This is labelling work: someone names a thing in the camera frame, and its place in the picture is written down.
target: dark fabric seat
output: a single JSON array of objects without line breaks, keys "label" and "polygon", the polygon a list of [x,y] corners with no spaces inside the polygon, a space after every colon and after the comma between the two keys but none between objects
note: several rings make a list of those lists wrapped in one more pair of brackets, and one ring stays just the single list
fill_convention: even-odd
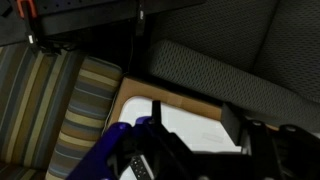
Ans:
[{"label": "dark fabric seat", "polygon": [[154,45],[142,69],[271,125],[320,132],[319,17],[317,0],[208,0],[158,17],[153,42],[172,42]]}]

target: striped seat cushion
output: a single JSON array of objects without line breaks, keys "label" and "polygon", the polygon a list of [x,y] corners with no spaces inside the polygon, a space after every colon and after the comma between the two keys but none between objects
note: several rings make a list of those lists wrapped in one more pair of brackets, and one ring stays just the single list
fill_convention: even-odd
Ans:
[{"label": "striped seat cushion", "polygon": [[26,44],[0,48],[0,161],[46,170],[85,58],[33,55]]},{"label": "striped seat cushion", "polygon": [[85,59],[52,155],[46,179],[64,179],[100,138],[122,71],[95,58]]},{"label": "striped seat cushion", "polygon": [[38,171],[35,169],[29,169],[0,162],[0,179],[42,180],[44,179],[45,175],[45,171]]}]

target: black plastic clip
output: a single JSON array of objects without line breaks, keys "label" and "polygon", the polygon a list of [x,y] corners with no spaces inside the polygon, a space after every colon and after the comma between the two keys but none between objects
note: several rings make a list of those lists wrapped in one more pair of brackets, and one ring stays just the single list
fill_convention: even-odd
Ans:
[{"label": "black plastic clip", "polygon": [[146,24],[145,17],[145,0],[137,0],[137,25],[136,25],[136,36],[143,36],[144,28]]},{"label": "black plastic clip", "polygon": [[45,42],[42,39],[39,25],[37,24],[37,12],[33,0],[18,0],[18,9],[20,17],[24,19],[26,26],[26,37],[34,53],[41,50],[44,54],[60,54],[58,48],[52,43]]}]

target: purple object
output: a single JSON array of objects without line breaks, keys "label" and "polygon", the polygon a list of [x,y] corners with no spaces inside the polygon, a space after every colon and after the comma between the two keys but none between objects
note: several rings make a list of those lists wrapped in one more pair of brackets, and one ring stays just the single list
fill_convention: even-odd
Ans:
[{"label": "purple object", "polygon": [[150,116],[144,116],[144,117],[139,117],[137,120],[136,120],[136,124],[143,124],[144,121],[146,120],[150,120]]},{"label": "purple object", "polygon": [[128,123],[113,124],[71,172],[67,179],[116,179],[113,172],[107,167],[106,160],[111,155],[119,139],[131,129],[132,127]]}]

